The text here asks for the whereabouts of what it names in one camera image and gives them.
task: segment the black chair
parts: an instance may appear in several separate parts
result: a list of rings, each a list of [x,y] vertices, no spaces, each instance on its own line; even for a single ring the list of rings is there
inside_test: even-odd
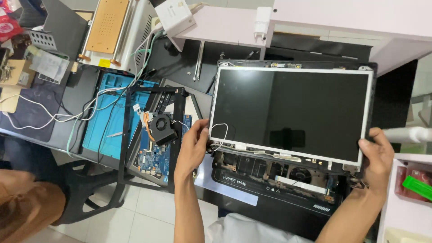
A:
[[[94,176],[87,175],[91,164],[92,162],[87,160],[78,160],[60,166],[67,188],[66,205],[61,217],[52,225],[72,224],[123,205],[124,200],[121,197],[125,185],[120,183],[117,183],[110,202],[106,206],[100,207],[89,199],[89,196],[93,195],[97,189],[117,182],[118,178],[117,170]],[[75,167],[82,165],[84,165],[83,169],[74,170]],[[125,179],[130,180],[133,177],[132,175],[126,175]],[[93,210],[83,212],[84,204],[87,204]]]

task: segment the yellow label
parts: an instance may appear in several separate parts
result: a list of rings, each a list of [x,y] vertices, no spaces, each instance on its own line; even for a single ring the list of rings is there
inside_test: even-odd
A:
[[[99,66],[100,67],[110,67],[110,65],[111,65],[111,63],[109,62],[109,60],[108,59],[101,59],[100,61],[99,61]]]

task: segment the green object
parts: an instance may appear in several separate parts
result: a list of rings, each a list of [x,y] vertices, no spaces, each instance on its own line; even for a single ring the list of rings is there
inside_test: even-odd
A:
[[[412,176],[407,176],[405,181],[402,183],[405,188],[423,196],[432,201],[432,186],[417,180]]]

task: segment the blue circuit board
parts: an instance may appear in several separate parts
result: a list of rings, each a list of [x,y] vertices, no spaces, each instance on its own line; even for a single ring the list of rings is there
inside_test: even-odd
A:
[[[192,116],[184,115],[183,123],[190,128],[192,125]],[[183,125],[181,137],[188,131],[186,126]],[[143,131],[141,133],[141,146],[138,153],[138,170],[141,173],[150,174],[157,179],[163,179],[164,182],[168,182],[171,143],[164,146],[152,144],[151,151],[147,151],[149,142],[150,140],[147,133]]]

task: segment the white power adapter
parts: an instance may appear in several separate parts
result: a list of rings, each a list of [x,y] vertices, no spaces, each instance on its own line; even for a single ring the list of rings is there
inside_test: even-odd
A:
[[[155,7],[155,10],[168,37],[173,37],[195,24],[185,0],[166,0]]]
[[[257,18],[255,20],[255,31],[254,40],[257,39],[257,35],[261,36],[261,40],[264,40],[265,35],[269,29],[271,7],[258,7],[257,8]]]

